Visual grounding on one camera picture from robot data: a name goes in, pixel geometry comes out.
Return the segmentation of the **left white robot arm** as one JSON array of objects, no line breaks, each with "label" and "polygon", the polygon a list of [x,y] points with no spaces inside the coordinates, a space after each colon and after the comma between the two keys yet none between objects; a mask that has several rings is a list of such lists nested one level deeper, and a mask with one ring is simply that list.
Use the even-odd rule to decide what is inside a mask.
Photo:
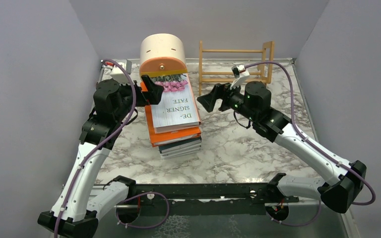
[{"label": "left white robot arm", "polygon": [[103,162],[136,107],[161,101],[163,87],[148,75],[143,75],[141,81],[143,86],[136,81],[121,84],[114,79],[97,84],[94,107],[82,126],[77,156],[65,187],[51,210],[42,212],[37,220],[56,237],[91,238],[114,205],[135,200],[136,182],[125,177],[116,178],[95,198],[89,196]]}]

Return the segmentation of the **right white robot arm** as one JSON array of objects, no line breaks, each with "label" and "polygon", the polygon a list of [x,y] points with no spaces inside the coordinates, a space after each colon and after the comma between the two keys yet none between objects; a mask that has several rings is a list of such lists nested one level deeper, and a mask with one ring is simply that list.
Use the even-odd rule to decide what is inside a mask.
[{"label": "right white robot arm", "polygon": [[364,186],[366,165],[331,154],[310,140],[288,116],[270,105],[271,92],[262,82],[248,83],[244,93],[240,87],[232,88],[230,83],[217,83],[208,94],[197,98],[207,112],[213,111],[217,100],[222,101],[220,111],[232,109],[244,116],[257,134],[286,148],[320,175],[313,179],[277,174],[266,189],[271,201],[278,202],[289,196],[311,198],[337,213],[345,213],[353,205]]}]

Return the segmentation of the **orange fashion show book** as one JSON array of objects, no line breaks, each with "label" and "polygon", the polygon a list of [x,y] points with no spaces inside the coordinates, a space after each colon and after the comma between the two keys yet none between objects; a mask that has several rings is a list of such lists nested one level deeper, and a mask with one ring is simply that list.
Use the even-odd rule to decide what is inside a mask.
[{"label": "orange fashion show book", "polygon": [[183,139],[188,139],[200,134],[199,126],[193,127],[193,128],[184,128],[184,129],[175,130],[172,132],[155,133],[153,123],[152,123],[151,106],[152,105],[145,106],[144,110],[145,110],[145,116],[147,121],[148,132],[149,132],[149,138],[153,147],[163,145],[163,144],[168,144],[171,142],[176,142]]}]

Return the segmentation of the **pink flower cover book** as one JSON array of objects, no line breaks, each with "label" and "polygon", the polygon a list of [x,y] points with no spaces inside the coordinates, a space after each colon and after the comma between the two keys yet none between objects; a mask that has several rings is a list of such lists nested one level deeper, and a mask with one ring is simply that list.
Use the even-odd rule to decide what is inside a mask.
[{"label": "pink flower cover book", "polygon": [[155,133],[200,126],[201,120],[187,73],[156,76],[151,80],[163,87],[160,103],[151,106]]}]

